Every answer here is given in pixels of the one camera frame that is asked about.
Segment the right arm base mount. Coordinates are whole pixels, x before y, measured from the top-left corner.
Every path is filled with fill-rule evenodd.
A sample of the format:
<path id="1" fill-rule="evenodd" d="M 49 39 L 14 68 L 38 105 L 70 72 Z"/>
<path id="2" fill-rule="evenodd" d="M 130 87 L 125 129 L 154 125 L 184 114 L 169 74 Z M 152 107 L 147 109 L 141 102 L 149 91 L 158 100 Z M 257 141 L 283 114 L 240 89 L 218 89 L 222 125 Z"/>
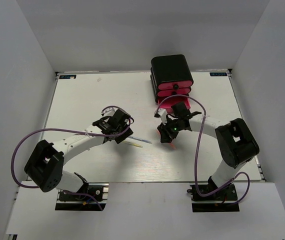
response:
<path id="1" fill-rule="evenodd" d="M 234 184 L 225 189 L 206 197 L 201 197 L 195 185 L 190 185 L 186 190 L 191 197 L 193 213 L 223 213 L 239 212 L 238 195 Z"/>

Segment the orange pink pen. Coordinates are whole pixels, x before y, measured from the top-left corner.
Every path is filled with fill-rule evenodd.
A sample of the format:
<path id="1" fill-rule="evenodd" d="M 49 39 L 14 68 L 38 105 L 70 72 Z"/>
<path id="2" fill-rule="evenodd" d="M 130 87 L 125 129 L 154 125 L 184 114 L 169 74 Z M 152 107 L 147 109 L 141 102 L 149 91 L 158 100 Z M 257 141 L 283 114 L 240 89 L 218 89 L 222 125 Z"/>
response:
<path id="1" fill-rule="evenodd" d="M 161 133 L 159 131 L 157 131 L 157 134 L 159 135 L 159 137 L 161 137 Z M 171 147 L 173 150 L 177 149 L 173 143 L 165 143 L 165 144 L 167 146 Z"/>

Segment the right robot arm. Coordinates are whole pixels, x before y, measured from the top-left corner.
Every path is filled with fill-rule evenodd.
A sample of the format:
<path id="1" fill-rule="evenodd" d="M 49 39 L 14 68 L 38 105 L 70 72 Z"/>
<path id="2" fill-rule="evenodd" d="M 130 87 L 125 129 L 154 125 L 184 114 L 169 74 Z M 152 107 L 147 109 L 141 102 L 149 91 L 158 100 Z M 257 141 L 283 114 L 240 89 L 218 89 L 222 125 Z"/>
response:
<path id="1" fill-rule="evenodd" d="M 260 148 L 257 141 L 242 118 L 231 121 L 219 120 L 207 116 L 199 111 L 191 112 L 184 102 L 179 102 L 171 107 L 171 114 L 164 108 L 157 108 L 154 116 L 161 119 L 157 127 L 161 143 L 171 143 L 181 131 L 198 132 L 195 160 L 194 178 L 195 188 L 198 187 L 198 158 L 203 135 L 217 140 L 222 161 L 207 182 L 208 193 L 213 199 L 221 199 L 229 186 L 237 178 L 240 169 L 259 154 Z"/>

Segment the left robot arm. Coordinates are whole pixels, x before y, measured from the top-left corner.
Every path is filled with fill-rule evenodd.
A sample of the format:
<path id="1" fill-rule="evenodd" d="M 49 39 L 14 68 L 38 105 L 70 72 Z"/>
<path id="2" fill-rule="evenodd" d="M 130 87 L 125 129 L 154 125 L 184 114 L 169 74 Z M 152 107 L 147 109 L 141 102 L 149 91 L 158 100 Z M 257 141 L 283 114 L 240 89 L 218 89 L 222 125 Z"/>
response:
<path id="1" fill-rule="evenodd" d="M 80 174 L 65 171 L 64 165 L 93 147 L 111 141 L 121 143 L 133 134 L 132 122 L 133 118 L 124 110 L 110 109 L 82 131 L 65 129 L 64 132 L 73 135 L 56 142 L 44 139 L 37 143 L 24 171 L 42 192 L 58 189 L 82 200 L 88 195 L 89 183 Z"/>

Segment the black pink drawer organizer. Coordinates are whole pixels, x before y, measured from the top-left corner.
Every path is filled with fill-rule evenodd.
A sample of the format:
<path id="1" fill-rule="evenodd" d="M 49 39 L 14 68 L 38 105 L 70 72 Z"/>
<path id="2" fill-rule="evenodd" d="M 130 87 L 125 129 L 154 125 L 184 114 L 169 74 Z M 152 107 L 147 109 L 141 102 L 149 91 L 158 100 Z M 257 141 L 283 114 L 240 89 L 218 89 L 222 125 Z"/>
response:
<path id="1" fill-rule="evenodd" d="M 188 96 L 194 80 L 183 54 L 156 56 L 151 59 L 150 80 L 155 102 L 172 113 L 172 106 L 183 102 L 191 108 Z"/>

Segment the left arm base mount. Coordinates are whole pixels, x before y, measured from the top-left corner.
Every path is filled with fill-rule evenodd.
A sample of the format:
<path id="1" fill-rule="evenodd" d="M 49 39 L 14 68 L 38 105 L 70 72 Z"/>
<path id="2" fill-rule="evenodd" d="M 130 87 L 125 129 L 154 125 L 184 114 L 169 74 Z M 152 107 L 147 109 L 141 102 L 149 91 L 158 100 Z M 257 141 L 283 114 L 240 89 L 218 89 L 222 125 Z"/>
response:
<path id="1" fill-rule="evenodd" d="M 56 211 L 100 212 L 107 204 L 109 184 L 90 183 L 85 195 L 74 195 L 59 190 L 55 204 Z"/>

